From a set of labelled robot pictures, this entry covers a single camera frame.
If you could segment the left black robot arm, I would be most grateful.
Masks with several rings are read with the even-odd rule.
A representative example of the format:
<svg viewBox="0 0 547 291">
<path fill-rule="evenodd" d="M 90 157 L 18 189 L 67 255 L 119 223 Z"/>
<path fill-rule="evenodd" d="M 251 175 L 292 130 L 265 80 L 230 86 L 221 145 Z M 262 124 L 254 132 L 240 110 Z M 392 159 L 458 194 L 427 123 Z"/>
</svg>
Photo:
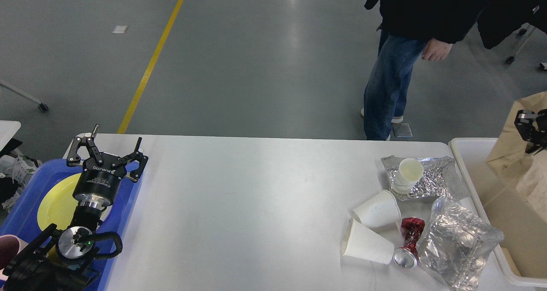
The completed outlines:
<svg viewBox="0 0 547 291">
<path fill-rule="evenodd" d="M 137 139 L 132 153 L 120 157 L 101 152 L 94 143 L 98 125 L 89 137 L 76 136 L 66 159 L 69 167 L 82 167 L 72 197 L 74 214 L 64 229 L 50 223 L 8 263 L 6 291 L 83 291 L 101 272 L 95 260 L 116 257 L 123 250 L 115 231 L 98 232 L 102 215 L 112 209 L 124 178 L 138 182 L 148 157 Z"/>
</svg>

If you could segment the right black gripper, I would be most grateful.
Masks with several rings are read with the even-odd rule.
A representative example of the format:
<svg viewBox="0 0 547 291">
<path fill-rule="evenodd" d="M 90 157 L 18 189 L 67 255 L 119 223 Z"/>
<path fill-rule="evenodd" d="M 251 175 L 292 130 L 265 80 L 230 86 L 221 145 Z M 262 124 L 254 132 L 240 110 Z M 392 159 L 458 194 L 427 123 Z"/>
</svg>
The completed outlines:
<svg viewBox="0 0 547 291">
<path fill-rule="evenodd" d="M 547 148 L 547 109 L 537 114 L 529 110 L 518 110 L 514 121 L 520 137 L 527 141 L 525 153 L 537 155 Z"/>
</svg>

